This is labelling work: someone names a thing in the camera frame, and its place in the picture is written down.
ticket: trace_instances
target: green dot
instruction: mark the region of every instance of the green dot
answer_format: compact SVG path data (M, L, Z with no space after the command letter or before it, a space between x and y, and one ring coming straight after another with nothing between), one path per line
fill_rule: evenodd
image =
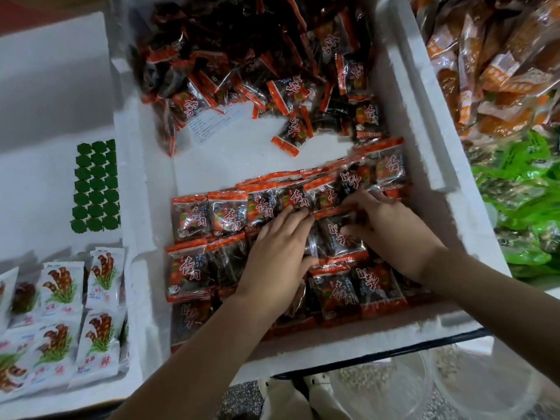
M105 211L107 215L117 215L119 213L119 207L116 203L107 202L103 204L103 211Z
M105 197L101 191L91 191L87 195L90 198L91 203L103 203L105 201Z
M104 165L107 163L105 156L103 156L101 153L94 153L93 155L91 155L91 161L94 162L95 165Z
M89 156L76 156L76 165L81 166L82 168L87 168L91 165L91 159Z
M81 219L74 219L70 221L70 226L72 227L74 233L81 234L87 231L86 223Z
M88 199L88 196L86 196L84 193L74 194L74 203L78 206L87 205L89 202L90 200Z
M107 152L105 158L110 163L116 163L116 152Z
M94 178L90 180L90 187L92 190L105 190L105 183L101 178Z
M88 206L87 212L92 218L99 218L103 216L103 208L101 205L91 204Z
M74 188L78 193L87 193L90 190L90 185L87 181L76 181L74 183Z
M78 144L78 153L81 155L89 155L91 153L91 146L86 143Z
M90 231L101 231L101 230L103 230L103 224L101 223L101 220L97 219L97 218L88 219L88 221L86 222L86 225L88 226L88 229Z
M106 190L105 198L107 199L107 202L116 202L119 200L119 192L116 190Z
M91 174L86 168L74 169L74 175L79 180L89 180L91 178Z
M105 170L107 171L107 174L116 177L116 165L114 163L109 163L105 166Z
M105 185L109 189L116 189L119 186L119 180L116 177L107 177L105 179Z
M90 171L94 177L103 178L105 176L105 170L101 166L94 166Z
M107 145L103 141L96 141L91 147L96 153L105 153L107 151Z
M75 206L72 208L72 216L75 219L86 219L88 210L83 206Z
M119 221L115 217L105 217L103 218L103 226L107 230L116 230L119 228Z

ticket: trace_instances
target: person's right hand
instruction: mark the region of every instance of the person's right hand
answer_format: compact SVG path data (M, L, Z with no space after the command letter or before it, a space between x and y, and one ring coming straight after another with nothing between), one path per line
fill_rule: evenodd
M375 253L405 277L422 281L430 258L444 244L414 212L382 193L360 190L344 200L368 213L369 225L347 225L341 233L362 239Z

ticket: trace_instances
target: clear plastic tub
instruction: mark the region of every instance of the clear plastic tub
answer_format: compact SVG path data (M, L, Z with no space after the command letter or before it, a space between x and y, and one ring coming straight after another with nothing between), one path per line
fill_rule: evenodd
M354 420L420 418L433 390L426 355L410 353L332 371L334 396Z
M457 345L429 353L437 389L467 418L521 418L539 398L542 376L498 340L491 354Z

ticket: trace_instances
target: pile of snack packets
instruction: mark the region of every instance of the pile of snack packets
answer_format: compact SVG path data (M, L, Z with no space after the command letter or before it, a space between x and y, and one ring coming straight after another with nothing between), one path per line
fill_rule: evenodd
M512 275L558 275L560 0L410 2Z
M288 205L315 216L305 253L320 261L302 278L290 308L265 339L433 300L428 289L399 275L360 239L340 233L342 226L363 220L352 206L340 205L360 188L407 201L410 181L403 151L402 138L389 138L321 167L275 172L232 189L173 199L176 244L167 249L172 352L235 292L262 226Z
M128 371L124 249L0 275L0 403Z
M142 98L169 155L205 109L253 104L286 121L272 143L297 156L319 133L368 144L387 137L368 91L371 24L358 0L199 0L158 4L138 41Z

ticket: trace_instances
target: hand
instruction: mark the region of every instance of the hand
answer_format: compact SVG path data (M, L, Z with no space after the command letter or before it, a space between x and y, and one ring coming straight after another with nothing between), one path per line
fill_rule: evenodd
M259 233L237 286L236 297L258 304L257 312L274 322L290 306L305 272L318 259L303 260L307 235L314 222L307 209L290 205Z
M409 208L383 193L375 196L360 190L344 200L368 213L368 226L347 225L341 233L362 239L399 273L422 281L424 267L444 244Z

